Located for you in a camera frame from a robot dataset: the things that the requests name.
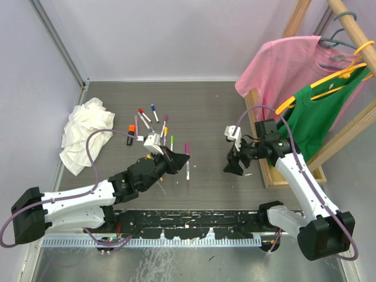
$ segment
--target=shirt label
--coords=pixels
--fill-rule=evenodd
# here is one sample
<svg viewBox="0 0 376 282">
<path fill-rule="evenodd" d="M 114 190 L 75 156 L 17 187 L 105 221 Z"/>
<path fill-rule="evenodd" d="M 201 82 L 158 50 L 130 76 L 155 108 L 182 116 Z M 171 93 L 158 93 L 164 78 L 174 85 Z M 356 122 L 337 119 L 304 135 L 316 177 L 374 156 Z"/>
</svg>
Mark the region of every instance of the shirt label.
<svg viewBox="0 0 376 282">
<path fill-rule="evenodd" d="M 336 62 L 339 62 L 341 60 L 344 60 L 346 59 L 345 55 L 335 55 L 332 57 L 333 60 L 335 60 Z"/>
</svg>

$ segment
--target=green marker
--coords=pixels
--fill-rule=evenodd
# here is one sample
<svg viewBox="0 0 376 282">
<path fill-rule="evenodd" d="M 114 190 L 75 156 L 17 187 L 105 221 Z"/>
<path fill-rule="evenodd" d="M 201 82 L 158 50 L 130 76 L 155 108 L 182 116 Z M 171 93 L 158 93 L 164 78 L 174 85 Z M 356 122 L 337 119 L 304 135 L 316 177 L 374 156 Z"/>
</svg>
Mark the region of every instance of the green marker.
<svg viewBox="0 0 376 282">
<path fill-rule="evenodd" d="M 173 146 L 174 146 L 174 136 L 171 135 L 171 151 L 173 149 Z"/>
</svg>

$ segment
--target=yellow hanger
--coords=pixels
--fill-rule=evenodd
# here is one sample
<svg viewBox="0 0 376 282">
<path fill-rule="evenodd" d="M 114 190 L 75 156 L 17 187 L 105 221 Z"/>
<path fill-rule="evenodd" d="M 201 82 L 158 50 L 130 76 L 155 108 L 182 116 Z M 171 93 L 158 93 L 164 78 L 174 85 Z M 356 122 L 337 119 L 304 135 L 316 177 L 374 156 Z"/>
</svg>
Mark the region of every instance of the yellow hanger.
<svg viewBox="0 0 376 282">
<path fill-rule="evenodd" d="M 368 45 L 370 45 L 370 44 L 374 45 L 375 42 L 374 42 L 374 41 L 368 41 L 368 42 L 366 42 L 365 44 L 363 44 L 362 46 L 360 46 L 360 47 L 354 52 L 353 55 L 356 56 L 356 55 L 357 55 L 357 54 L 358 54 L 363 48 L 365 48 L 366 46 L 368 46 Z M 366 63 L 359 63 L 358 65 L 354 65 L 354 64 L 355 64 L 357 61 L 359 61 L 360 59 L 361 59 L 361 56 L 358 56 L 358 57 L 356 57 L 356 58 L 354 59 L 354 61 L 353 61 L 353 62 L 352 62 L 347 68 L 345 68 L 345 69 L 343 69 L 343 70 L 340 70 L 340 71 L 338 71 L 338 72 L 332 73 L 331 75 L 328 75 L 328 76 L 326 76 L 326 77 L 324 77 L 324 78 L 322 78 L 322 79 L 320 79 L 320 80 L 318 80 L 318 81 L 312 83 L 312 84 L 310 85 L 311 88 L 314 88 L 314 87 L 316 87 L 316 86 L 318 86 L 318 85 L 320 85 L 320 84 L 322 84 L 322 83 L 324 83 L 324 82 L 326 82 L 326 81 L 328 81 L 328 80 L 330 80 L 330 79 L 332 79 L 332 78 L 349 78 L 350 75 L 351 75 L 351 73 L 353 73 L 356 69 L 361 68 L 361 67 L 367 65 Z M 373 77 L 373 74 L 369 74 L 369 75 L 368 75 L 367 77 L 365 77 L 362 81 L 368 80 L 368 79 L 370 79 L 371 77 Z M 337 88 L 335 88 L 335 89 L 331 89 L 331 90 L 326 91 L 326 92 L 324 92 L 324 93 L 322 93 L 322 94 L 316 95 L 316 96 L 312 97 L 311 99 L 312 99 L 312 100 L 316 100 L 316 99 L 318 99 L 318 98 L 320 98 L 320 97 L 323 97 L 323 96 L 325 96 L 325 95 L 328 95 L 328 94 L 330 94 L 330 93 L 333 93 L 333 92 L 335 92 L 335 91 L 338 91 L 338 90 L 340 90 L 340 89 L 343 88 L 343 87 L 344 87 L 344 86 L 340 86 L 340 87 L 337 87 Z M 279 114 L 280 114 L 281 112 L 283 112 L 285 109 L 295 107 L 294 105 L 291 105 L 295 100 L 296 100 L 296 99 L 295 99 L 294 96 L 288 98 L 285 102 L 283 102 L 283 103 L 277 108 L 277 110 L 276 110 L 276 114 L 279 115 Z"/>
</svg>

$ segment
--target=clothes rack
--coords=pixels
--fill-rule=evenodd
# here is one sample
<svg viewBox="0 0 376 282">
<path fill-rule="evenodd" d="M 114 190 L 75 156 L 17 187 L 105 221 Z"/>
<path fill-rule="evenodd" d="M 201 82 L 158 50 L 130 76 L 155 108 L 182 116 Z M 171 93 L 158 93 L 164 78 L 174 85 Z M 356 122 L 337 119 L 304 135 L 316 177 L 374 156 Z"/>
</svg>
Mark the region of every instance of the clothes rack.
<svg viewBox="0 0 376 282">
<path fill-rule="evenodd" d="M 334 14 L 339 15 L 343 12 L 348 12 L 347 7 L 342 0 L 327 0 L 330 8 Z M 290 20 L 283 32 L 283 37 L 295 36 L 300 24 L 310 6 L 311 0 L 297 0 L 297 5 L 294 9 Z M 359 25 L 354 20 L 352 15 L 343 15 L 338 18 L 341 25 L 345 29 L 346 33 L 350 37 L 356 48 L 359 48 L 363 44 L 370 41 Z M 364 62 L 367 64 L 371 73 L 376 75 L 376 50 L 372 45 L 368 45 L 360 51 Z M 258 91 L 252 89 L 245 98 L 247 108 L 253 105 L 259 104 L 257 101 Z M 254 123 L 256 121 L 256 114 L 254 111 L 249 112 L 249 119 L 251 122 L 251 128 L 253 136 L 256 137 L 256 128 Z M 345 145 L 357 137 L 361 132 L 368 128 L 376 121 L 376 99 L 373 100 L 367 107 L 365 107 L 350 123 L 341 129 L 331 140 L 329 140 L 317 154 L 312 157 L 308 162 L 308 167 L 313 173 L 314 177 L 319 183 L 325 183 L 326 178 L 324 176 L 321 165 L 341 150 Z M 286 180 L 276 170 L 275 167 L 270 166 L 266 160 L 259 160 L 261 172 L 264 179 L 266 189 L 288 187 Z"/>
</svg>

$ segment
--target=marker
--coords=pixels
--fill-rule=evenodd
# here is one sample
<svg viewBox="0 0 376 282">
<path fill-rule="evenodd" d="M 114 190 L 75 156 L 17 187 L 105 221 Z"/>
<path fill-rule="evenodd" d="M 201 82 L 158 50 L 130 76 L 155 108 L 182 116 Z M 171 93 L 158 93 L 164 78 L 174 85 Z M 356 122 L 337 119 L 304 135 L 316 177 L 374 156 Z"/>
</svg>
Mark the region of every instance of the marker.
<svg viewBox="0 0 376 282">
<path fill-rule="evenodd" d="M 154 113 L 154 116 L 155 116 L 155 120 L 157 121 L 157 123 L 159 123 L 159 119 L 158 119 L 158 116 L 157 116 L 157 112 L 155 111 L 155 107 L 154 107 L 153 104 L 152 104 L 152 110 L 153 110 L 153 113 Z"/>
<path fill-rule="evenodd" d="M 143 115 L 143 117 L 145 118 L 145 119 L 147 119 L 147 121 L 148 122 L 152 122 L 152 120 L 151 119 L 149 119 L 148 117 L 147 117 L 147 115 L 143 112 L 143 110 L 141 109 L 141 108 L 139 108 L 139 113 L 141 114 L 141 115 Z"/>
<path fill-rule="evenodd" d="M 171 143 L 171 152 L 173 150 L 173 146 L 174 146 L 174 136 L 171 135 L 171 140 L 170 140 L 170 143 Z"/>
<path fill-rule="evenodd" d="M 146 155 L 146 157 L 147 157 L 148 159 L 152 160 L 151 155 Z"/>
<path fill-rule="evenodd" d="M 136 136 L 139 135 L 139 120 L 137 116 L 135 116 L 135 126 L 136 126 Z"/>
<path fill-rule="evenodd" d="M 141 115 L 141 113 L 138 112 L 138 114 L 139 114 L 139 117 L 141 118 L 141 120 L 143 121 L 143 123 L 145 124 L 146 128 L 148 130 L 150 130 L 150 126 L 147 124 L 146 120 L 143 118 L 143 116 Z"/>
<path fill-rule="evenodd" d="M 167 127 L 164 128 L 164 137 L 163 137 L 163 145 L 166 145 L 166 138 L 167 138 L 167 133 L 169 132 L 169 129 Z"/>
<path fill-rule="evenodd" d="M 189 155 L 189 143 L 186 143 L 186 154 Z M 189 160 L 187 161 L 187 181 L 189 181 Z"/>
<path fill-rule="evenodd" d="M 169 118 L 168 115 L 165 115 L 164 117 L 164 121 L 163 121 L 163 127 L 162 127 L 162 132 L 160 133 L 160 137 L 163 137 L 163 133 L 165 132 L 165 127 L 166 127 L 166 122 L 167 122 L 167 119 Z"/>
<path fill-rule="evenodd" d="M 130 125 L 129 128 L 128 128 L 128 134 L 129 135 L 132 135 L 134 136 L 135 135 L 135 126 L 134 125 Z M 127 146 L 131 146 L 133 143 L 133 138 L 131 137 L 127 137 Z"/>
</svg>

